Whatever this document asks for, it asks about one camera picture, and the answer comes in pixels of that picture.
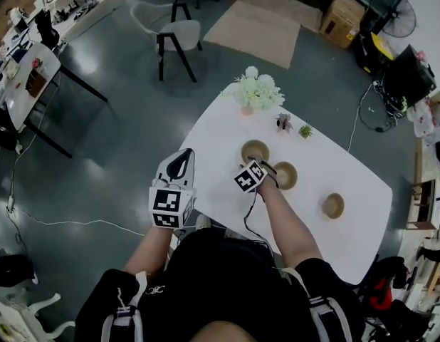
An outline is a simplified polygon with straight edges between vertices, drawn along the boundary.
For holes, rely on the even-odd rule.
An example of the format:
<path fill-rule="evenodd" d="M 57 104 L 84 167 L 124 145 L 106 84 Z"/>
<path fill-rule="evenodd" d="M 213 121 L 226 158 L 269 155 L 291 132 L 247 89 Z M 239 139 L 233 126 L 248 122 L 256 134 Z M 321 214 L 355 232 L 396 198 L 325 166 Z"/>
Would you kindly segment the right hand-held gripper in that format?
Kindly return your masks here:
<path fill-rule="evenodd" d="M 278 186 L 276 171 L 262 157 L 256 159 L 254 156 L 248 156 L 246 163 L 234 175 L 234 182 L 242 192 L 256 191 L 267 177 L 271 178 Z"/>

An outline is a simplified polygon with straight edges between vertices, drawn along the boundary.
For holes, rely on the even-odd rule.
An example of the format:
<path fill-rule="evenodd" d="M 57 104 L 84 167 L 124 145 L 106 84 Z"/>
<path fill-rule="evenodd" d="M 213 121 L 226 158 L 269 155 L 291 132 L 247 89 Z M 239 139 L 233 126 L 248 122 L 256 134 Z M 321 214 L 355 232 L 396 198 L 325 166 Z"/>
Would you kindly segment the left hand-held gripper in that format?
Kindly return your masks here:
<path fill-rule="evenodd" d="M 182 229 L 196 200 L 193 187 L 195 152 L 185 148 L 161 161 L 149 189 L 149 212 L 152 225 Z"/>

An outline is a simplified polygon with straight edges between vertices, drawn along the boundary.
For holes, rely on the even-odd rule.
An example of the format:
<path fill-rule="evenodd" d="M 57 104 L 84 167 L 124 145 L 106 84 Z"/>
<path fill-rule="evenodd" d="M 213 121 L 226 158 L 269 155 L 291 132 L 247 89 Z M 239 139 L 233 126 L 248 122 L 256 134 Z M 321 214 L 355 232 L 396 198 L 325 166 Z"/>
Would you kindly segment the tan bowl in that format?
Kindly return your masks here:
<path fill-rule="evenodd" d="M 330 219 L 339 219 L 344 210 L 345 201 L 339 193 L 331 193 L 323 201 L 322 211 Z"/>
<path fill-rule="evenodd" d="M 259 157 L 265 162 L 268 162 L 270 157 L 268 146 L 260 140 L 247 141 L 241 148 L 242 163 L 246 165 L 250 157 Z"/>
<path fill-rule="evenodd" d="M 298 172 L 289 162 L 278 162 L 274 165 L 276 179 L 281 190 L 290 190 L 295 187 L 298 181 Z"/>

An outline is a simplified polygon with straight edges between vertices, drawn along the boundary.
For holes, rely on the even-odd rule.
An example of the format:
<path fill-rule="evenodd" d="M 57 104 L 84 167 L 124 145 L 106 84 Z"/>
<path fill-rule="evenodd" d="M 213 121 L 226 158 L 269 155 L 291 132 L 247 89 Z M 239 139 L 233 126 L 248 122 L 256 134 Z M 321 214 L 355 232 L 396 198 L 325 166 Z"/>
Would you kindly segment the small purple potted plant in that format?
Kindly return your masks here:
<path fill-rule="evenodd" d="M 280 113 L 276 118 L 277 131 L 289 133 L 293 129 L 290 119 L 290 114 Z"/>

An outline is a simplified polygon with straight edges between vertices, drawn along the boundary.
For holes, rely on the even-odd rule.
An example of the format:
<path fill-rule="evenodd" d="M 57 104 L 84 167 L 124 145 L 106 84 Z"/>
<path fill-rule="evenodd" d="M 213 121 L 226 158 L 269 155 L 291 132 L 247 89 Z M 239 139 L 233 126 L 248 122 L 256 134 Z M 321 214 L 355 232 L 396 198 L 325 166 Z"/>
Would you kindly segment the person's black shirt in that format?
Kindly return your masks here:
<path fill-rule="evenodd" d="M 137 307 L 144 342 L 189 342 L 216 321 L 239 326 L 256 342 L 320 342 L 312 297 L 338 302 L 352 342 L 361 342 L 360 303 L 327 262 L 307 259 L 284 278 L 260 244 L 202 229 L 184 238 Z"/>

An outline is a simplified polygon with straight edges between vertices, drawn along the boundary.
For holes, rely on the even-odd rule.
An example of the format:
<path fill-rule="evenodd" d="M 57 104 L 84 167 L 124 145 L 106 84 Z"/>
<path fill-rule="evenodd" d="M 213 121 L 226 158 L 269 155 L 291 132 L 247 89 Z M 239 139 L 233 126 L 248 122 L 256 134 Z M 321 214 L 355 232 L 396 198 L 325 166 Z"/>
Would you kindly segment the light beige floor mat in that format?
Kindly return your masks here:
<path fill-rule="evenodd" d="M 290 68 L 300 24 L 245 2 L 235 2 L 204 40 Z"/>

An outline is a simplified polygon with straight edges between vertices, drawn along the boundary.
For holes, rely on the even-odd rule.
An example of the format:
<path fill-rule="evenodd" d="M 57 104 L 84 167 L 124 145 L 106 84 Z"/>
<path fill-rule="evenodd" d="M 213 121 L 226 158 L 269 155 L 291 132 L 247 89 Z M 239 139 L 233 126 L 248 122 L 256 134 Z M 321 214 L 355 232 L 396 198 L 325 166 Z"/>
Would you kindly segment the dark beige floor mat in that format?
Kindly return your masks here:
<path fill-rule="evenodd" d="M 235 0 L 257 6 L 299 23 L 314 33 L 320 32 L 323 13 L 298 0 Z"/>

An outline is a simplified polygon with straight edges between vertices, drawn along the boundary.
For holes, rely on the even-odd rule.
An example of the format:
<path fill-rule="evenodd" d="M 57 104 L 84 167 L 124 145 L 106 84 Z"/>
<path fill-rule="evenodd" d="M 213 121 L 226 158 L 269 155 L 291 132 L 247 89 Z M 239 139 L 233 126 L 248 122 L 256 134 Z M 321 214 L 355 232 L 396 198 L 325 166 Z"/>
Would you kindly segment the brown cardboard box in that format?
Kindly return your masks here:
<path fill-rule="evenodd" d="M 356 0 L 333 0 L 320 27 L 320 35 L 342 49 L 348 48 L 360 32 L 365 7 Z"/>

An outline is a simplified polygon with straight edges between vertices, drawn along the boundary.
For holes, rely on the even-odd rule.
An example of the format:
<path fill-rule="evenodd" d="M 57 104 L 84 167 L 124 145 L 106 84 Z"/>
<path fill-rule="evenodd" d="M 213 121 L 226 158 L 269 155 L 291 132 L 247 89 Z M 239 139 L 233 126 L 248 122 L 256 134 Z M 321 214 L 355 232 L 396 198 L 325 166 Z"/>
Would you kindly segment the yellow and black toolbox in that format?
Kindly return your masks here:
<path fill-rule="evenodd" d="M 358 66 L 371 76 L 385 69 L 394 60 L 388 43 L 371 31 L 360 33 L 353 41 L 352 48 Z"/>

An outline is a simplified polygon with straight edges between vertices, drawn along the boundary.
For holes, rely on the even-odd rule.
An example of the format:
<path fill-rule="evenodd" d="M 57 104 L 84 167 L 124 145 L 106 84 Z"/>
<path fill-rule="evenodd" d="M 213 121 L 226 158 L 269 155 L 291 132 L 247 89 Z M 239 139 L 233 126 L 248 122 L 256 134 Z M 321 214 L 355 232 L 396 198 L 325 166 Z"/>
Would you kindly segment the white table with black legs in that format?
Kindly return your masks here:
<path fill-rule="evenodd" d="M 29 95 L 25 89 L 26 81 L 32 68 L 32 60 L 38 57 L 43 61 L 41 70 L 37 70 L 45 79 L 46 84 L 43 90 L 40 92 L 37 98 L 33 98 Z M 28 118 L 33 110 L 35 104 L 47 89 L 49 83 L 56 77 L 57 74 L 63 74 L 73 82 L 77 83 L 80 87 L 87 90 L 89 93 L 95 95 L 99 99 L 107 102 L 107 98 L 92 86 L 87 84 L 84 80 L 79 78 L 69 69 L 67 69 L 52 50 L 47 48 L 42 43 L 35 43 L 25 53 L 23 58 L 19 61 L 20 69 L 13 80 L 10 80 L 5 85 L 4 100 L 14 127 L 19 130 L 22 126 L 26 126 L 33 133 L 40 137 L 43 141 L 49 144 L 52 148 L 59 151 L 59 153 L 71 158 L 72 155 L 62 148 L 58 143 L 50 139 L 45 133 L 39 130 Z"/>

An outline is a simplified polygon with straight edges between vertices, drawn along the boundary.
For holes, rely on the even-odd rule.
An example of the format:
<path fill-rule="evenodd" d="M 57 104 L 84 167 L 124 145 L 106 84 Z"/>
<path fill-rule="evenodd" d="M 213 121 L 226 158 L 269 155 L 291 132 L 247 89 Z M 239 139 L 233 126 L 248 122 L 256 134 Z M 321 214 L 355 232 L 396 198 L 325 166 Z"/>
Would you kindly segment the group of white plastic jugs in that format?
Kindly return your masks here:
<path fill-rule="evenodd" d="M 407 118 L 413 123 L 414 134 L 427 145 L 440 142 L 440 101 L 424 98 L 410 107 Z"/>

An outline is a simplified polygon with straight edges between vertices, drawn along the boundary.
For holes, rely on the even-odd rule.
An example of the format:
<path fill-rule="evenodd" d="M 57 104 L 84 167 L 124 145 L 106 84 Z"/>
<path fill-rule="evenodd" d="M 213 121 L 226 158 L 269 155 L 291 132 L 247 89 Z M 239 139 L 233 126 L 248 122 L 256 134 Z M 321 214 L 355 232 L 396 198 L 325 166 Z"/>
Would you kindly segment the black box speaker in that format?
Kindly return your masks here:
<path fill-rule="evenodd" d="M 429 64 L 418 58 L 417 51 L 408 45 L 389 64 L 383 78 L 385 93 L 393 99 L 405 99 L 412 107 L 436 89 L 435 75 Z"/>

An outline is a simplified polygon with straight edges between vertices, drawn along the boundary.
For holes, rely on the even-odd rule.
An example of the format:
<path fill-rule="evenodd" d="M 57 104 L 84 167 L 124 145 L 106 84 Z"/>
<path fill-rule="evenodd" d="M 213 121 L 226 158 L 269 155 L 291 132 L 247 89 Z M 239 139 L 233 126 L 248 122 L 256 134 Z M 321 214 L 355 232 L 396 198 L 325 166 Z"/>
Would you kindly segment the black and red bag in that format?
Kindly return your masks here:
<path fill-rule="evenodd" d="M 357 290 L 366 324 L 372 327 L 367 342 L 423 342 L 429 318 L 392 296 L 392 289 L 407 289 L 413 280 L 400 256 L 373 262 Z"/>

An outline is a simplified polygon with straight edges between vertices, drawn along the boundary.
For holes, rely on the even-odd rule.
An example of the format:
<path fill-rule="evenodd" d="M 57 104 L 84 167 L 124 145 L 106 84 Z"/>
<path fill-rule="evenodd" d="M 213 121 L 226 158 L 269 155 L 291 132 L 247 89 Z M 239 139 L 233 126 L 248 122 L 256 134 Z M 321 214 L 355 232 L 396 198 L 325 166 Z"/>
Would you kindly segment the white tissue box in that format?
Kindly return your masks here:
<path fill-rule="evenodd" d="M 6 63 L 3 69 L 3 74 L 7 77 L 7 80 L 13 80 L 20 69 L 20 65 L 14 60 L 10 60 Z"/>

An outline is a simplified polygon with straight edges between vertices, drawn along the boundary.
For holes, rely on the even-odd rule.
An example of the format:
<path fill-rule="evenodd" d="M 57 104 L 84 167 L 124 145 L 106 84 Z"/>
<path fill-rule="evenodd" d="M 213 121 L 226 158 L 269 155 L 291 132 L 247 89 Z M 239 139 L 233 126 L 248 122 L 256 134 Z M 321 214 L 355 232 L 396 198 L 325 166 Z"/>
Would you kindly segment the black standing fan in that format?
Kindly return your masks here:
<path fill-rule="evenodd" d="M 360 24 L 362 33 L 380 32 L 394 38 L 410 36 L 417 26 L 417 16 L 409 0 L 369 0 Z"/>

